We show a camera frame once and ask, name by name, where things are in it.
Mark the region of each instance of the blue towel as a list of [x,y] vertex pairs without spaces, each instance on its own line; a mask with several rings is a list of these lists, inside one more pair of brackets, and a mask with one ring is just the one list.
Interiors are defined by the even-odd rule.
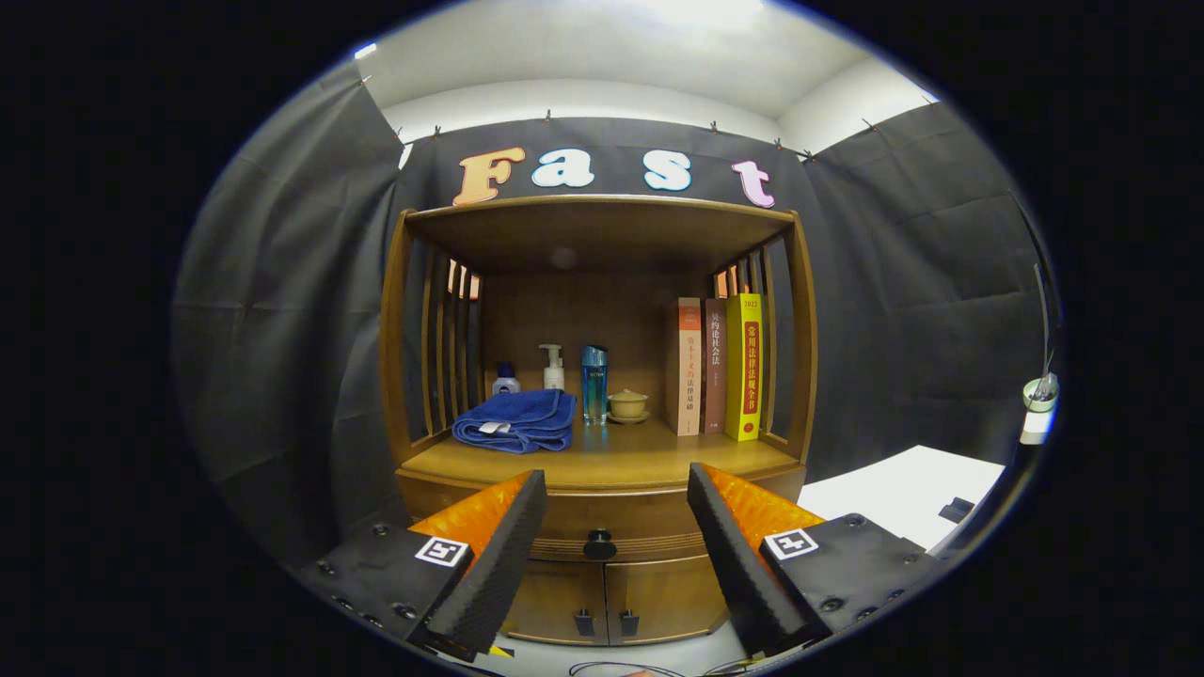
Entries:
[[[573,443],[577,396],[563,390],[498,393],[455,419],[452,435],[474,447],[529,454],[541,447],[559,452]],[[486,423],[508,423],[506,432],[482,432]]]

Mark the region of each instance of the book spine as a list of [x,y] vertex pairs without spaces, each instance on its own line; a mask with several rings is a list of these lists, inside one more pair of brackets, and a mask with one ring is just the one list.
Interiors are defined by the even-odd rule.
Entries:
[[761,425],[761,295],[727,299],[727,416],[724,431],[755,440]]
[[724,431],[727,410],[727,311],[722,299],[707,299],[703,316],[703,424],[704,435]]
[[702,304],[678,299],[678,435],[697,435],[702,413]]

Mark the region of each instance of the wooden shelf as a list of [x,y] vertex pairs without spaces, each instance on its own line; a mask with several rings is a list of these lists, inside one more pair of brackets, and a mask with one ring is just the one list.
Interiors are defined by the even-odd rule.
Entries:
[[709,275],[792,225],[784,212],[642,195],[514,198],[406,218],[417,236],[484,275],[557,269]]
[[442,477],[492,484],[532,469],[544,471],[549,493],[589,489],[680,488],[691,461],[739,476],[798,467],[798,459],[760,440],[726,435],[678,437],[655,418],[636,425],[573,424],[573,443],[562,452],[509,454],[458,442],[438,442],[402,464],[405,476]]

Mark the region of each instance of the small blue bottle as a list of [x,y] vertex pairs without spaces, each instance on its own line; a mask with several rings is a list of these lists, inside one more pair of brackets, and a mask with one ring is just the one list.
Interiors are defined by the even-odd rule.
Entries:
[[602,346],[582,348],[582,416],[585,425],[606,425],[606,363]]

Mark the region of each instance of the saucer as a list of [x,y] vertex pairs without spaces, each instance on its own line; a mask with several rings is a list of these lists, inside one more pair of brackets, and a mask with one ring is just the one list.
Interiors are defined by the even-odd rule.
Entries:
[[609,418],[610,420],[615,422],[615,423],[643,423],[643,422],[648,420],[648,417],[651,416],[651,413],[653,412],[647,412],[645,411],[644,413],[642,413],[642,414],[639,414],[639,416],[637,416],[635,418],[619,418],[619,417],[614,416],[613,413],[607,412],[606,417]]

